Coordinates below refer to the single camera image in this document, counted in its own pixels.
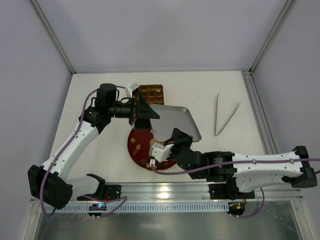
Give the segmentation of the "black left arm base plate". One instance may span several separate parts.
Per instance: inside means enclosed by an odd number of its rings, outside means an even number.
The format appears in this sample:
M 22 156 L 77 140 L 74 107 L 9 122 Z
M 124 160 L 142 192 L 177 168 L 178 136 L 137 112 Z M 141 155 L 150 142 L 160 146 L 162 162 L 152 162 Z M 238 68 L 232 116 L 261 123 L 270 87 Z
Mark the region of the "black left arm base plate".
M 78 201 L 89 201 L 90 199 L 100 201 L 112 201 L 121 197 L 121 185 L 104 184 L 97 188 L 97 191 L 92 194 L 87 194 L 87 197 L 79 196 Z

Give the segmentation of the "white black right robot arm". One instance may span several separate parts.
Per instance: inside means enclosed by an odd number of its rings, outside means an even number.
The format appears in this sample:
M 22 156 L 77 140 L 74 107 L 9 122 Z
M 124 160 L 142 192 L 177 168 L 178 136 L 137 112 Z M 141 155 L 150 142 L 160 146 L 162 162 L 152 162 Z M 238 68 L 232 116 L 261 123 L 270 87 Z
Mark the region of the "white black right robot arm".
M 305 146 L 281 154 L 247 155 L 230 151 L 202 153 L 191 150 L 192 143 L 192 136 L 174 128 L 164 142 L 165 146 L 171 146 L 169 160 L 175 161 L 193 180 L 225 183 L 231 198 L 273 185 L 290 185 L 296 189 L 318 185 Z

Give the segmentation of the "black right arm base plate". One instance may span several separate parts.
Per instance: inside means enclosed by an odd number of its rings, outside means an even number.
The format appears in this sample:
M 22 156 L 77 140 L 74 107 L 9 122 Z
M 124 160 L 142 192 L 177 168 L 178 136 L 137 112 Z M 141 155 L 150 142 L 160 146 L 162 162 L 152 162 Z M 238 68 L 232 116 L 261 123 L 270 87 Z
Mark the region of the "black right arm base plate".
M 234 184 L 228 183 L 213 183 L 208 185 L 209 195 L 211 200 L 244 200 L 254 199 L 255 192 L 240 192 L 239 188 Z

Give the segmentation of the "silver metal tweezers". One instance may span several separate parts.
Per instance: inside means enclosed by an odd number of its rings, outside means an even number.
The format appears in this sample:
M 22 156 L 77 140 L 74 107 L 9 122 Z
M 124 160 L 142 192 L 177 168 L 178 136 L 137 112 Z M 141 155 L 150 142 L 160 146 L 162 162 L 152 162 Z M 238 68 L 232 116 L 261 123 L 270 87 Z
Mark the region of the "silver metal tweezers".
M 230 116 L 227 118 L 226 122 L 223 124 L 223 126 L 221 127 L 221 129 L 218 129 L 218 113 L 219 113 L 219 97 L 220 97 L 220 93 L 218 93 L 216 95 L 215 98 L 215 108 L 214 108 L 214 125 L 213 125 L 213 134 L 215 137 L 218 137 L 223 130 L 225 129 L 225 127 L 228 125 L 228 123 L 230 122 L 230 120 L 232 119 L 232 117 L 236 114 L 237 110 L 239 109 L 242 101 L 239 101 L 235 108 L 233 109 L 232 113 L 230 114 Z

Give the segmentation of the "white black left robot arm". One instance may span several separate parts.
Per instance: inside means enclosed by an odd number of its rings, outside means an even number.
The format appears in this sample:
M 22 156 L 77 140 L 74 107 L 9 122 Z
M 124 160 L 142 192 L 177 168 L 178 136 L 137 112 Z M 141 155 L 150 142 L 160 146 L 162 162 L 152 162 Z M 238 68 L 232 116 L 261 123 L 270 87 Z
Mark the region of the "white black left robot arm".
M 150 120 L 158 120 L 145 101 L 139 86 L 125 88 L 126 102 L 119 100 L 119 86 L 103 83 L 86 97 L 78 122 L 63 145 L 41 166 L 32 165 L 28 172 L 30 193 L 39 199 L 43 208 L 64 208 L 70 200 L 105 200 L 106 181 L 95 174 L 68 179 L 74 164 L 89 144 L 102 133 L 113 118 L 127 119 L 137 129 L 149 127 Z

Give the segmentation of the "silver tin lid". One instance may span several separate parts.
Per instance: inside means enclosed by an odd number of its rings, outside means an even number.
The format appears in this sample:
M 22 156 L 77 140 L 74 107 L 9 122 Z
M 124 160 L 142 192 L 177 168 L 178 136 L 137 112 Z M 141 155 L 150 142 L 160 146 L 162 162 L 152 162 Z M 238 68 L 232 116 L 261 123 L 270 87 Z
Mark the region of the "silver tin lid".
M 160 116 L 160 119 L 150 120 L 153 136 L 158 142 L 168 140 L 172 136 L 174 128 L 192 136 L 194 142 L 199 142 L 202 139 L 188 108 L 160 104 L 151 104 L 150 107 Z

